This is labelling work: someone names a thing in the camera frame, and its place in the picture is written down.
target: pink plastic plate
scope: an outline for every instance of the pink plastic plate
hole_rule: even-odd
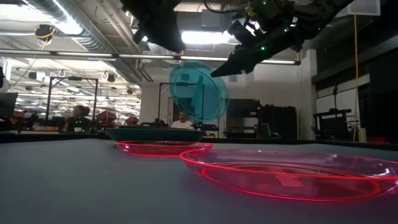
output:
[[[121,141],[116,144],[129,154],[155,157],[178,157],[182,152],[213,148],[212,144],[200,142]]]
[[[398,163],[317,152],[220,149],[180,155],[194,173],[229,189],[311,201],[347,201],[393,193]]]

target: ventilation pipe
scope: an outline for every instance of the ventilation pipe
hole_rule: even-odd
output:
[[[73,38],[89,52],[116,52],[116,49],[105,39],[102,33],[80,11],[73,1],[59,0],[22,0],[33,10],[45,14],[51,23],[66,34],[82,35]],[[142,82],[140,71],[117,58],[116,61],[105,62],[114,67],[118,73],[130,83],[138,85]]]

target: fluorescent light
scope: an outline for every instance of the fluorescent light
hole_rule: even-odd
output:
[[[263,60],[261,63],[276,64],[276,65],[294,65],[296,62],[288,60]]]
[[[69,84],[67,84],[66,82],[63,82],[63,81],[60,81],[60,84],[64,85],[64,86],[70,86]]]
[[[111,54],[81,53],[81,52],[58,52],[61,56],[87,56],[87,57],[112,57]]]
[[[186,44],[226,44],[231,35],[227,32],[184,31],[181,38]]]
[[[122,58],[143,58],[143,59],[163,59],[163,60],[173,60],[174,59],[174,56],[170,56],[170,55],[120,54],[119,57],[122,57]]]
[[[196,56],[181,56],[182,60],[206,60],[211,62],[226,62],[228,58],[221,57],[196,57]]]
[[[83,93],[87,93],[87,94],[90,94],[91,96],[94,96],[94,93],[90,93],[89,91],[86,91],[86,90],[81,90]]]
[[[36,106],[21,106],[22,108],[37,108]]]
[[[87,58],[87,60],[115,62],[116,58]]]
[[[80,89],[75,88],[75,87],[68,87],[67,90],[74,91],[75,93],[80,92]]]

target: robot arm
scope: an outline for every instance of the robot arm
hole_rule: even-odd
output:
[[[317,36],[353,1],[314,0],[306,6],[297,6],[283,0],[249,0],[245,22],[235,21],[228,29],[241,44],[235,47],[228,61],[211,74],[212,77],[252,72],[256,64],[289,47],[300,51],[305,40]],[[139,30],[133,38],[135,42],[147,36],[148,41],[174,52],[179,53],[185,48],[174,12],[181,0],[121,2],[123,9],[130,11],[139,21]],[[254,34],[246,29],[249,21],[258,22],[260,26],[260,29],[254,29]]]
[[[229,29],[241,45],[218,67],[212,77],[250,73],[256,64],[291,47],[299,52],[304,40],[316,37],[323,28],[353,0],[314,0],[306,6],[280,0],[256,0],[251,4],[256,19],[265,33],[255,30],[253,36],[238,21]]]

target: black shirt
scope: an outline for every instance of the black shirt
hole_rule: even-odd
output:
[[[75,132],[75,128],[81,128],[81,131],[87,131],[91,127],[91,121],[84,117],[67,118],[66,132]]]

